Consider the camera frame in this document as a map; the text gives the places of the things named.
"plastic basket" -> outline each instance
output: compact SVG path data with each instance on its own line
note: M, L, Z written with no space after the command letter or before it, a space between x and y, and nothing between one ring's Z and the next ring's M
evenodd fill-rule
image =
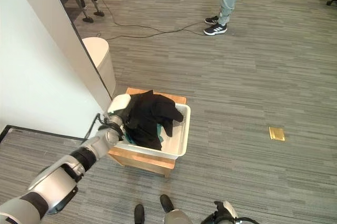
M187 140L189 137L191 109L185 104L175 104L175 107L182 113L184 119L181 123L173 121L172 137L168 137L165 130L162 128L161 136L163 137L162 150L149 149L134 144L128 141L120 141L116 145L117 148L127 149L134 152L148 154L157 157L165 157L169 159L177 159L186 153Z

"black floor trim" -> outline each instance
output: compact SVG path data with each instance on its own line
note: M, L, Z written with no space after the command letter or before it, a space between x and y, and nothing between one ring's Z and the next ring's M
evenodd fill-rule
M73 139L73 140L79 140L79 141L86 140L85 138L80 138L80 137L65 136L65 135L59 135L59 134L49 133L49 132L35 130L35 129L30 129L30 128L22 128L22 127L17 127L17 126L13 126L13 125L7 125L4 128L4 130L1 132L1 134L0 134L0 143L5 138L5 136L7 135L7 133L9 132L10 129L24 130L24 131L29 131L29 132L34 132L34 133L40 133L40 134L44 134L44 135L48 135L48 136L63 137L63 138L68 138L68 139Z

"gold card on floor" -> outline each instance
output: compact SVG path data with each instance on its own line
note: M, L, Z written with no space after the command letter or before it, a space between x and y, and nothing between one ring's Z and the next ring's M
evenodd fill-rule
M285 141L283 128L269 127L270 139Z

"black shoe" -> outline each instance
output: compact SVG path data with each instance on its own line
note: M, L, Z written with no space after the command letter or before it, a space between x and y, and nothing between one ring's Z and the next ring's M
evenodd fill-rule
M174 206L172 204L172 201L170 200L170 198L167 195L163 194L163 195L160 196L160 203L162 204L162 207L163 207L163 209L166 213L174 210Z
M207 24L213 25L213 24L217 24L217 20L219 20L219 17L216 15L216 16L213 16L213 17L210 17L210 18L206 18L205 22Z
M135 224L144 224L145 214L143 205L139 204L135 207Z
M204 30L204 33L208 36L214 36L216 34L223 34L227 31L227 24L222 26L221 24L214 24L211 27Z

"white shoe sole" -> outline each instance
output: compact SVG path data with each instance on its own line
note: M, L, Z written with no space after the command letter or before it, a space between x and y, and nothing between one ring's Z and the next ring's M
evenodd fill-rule
M205 33L207 36L215 36L215 35L217 35L217 34L223 34L223 33L225 33L226 31L227 31L227 29L222 30L222 31L216 31L216 32L214 32L214 33L207 33L206 31L204 31L204 33Z

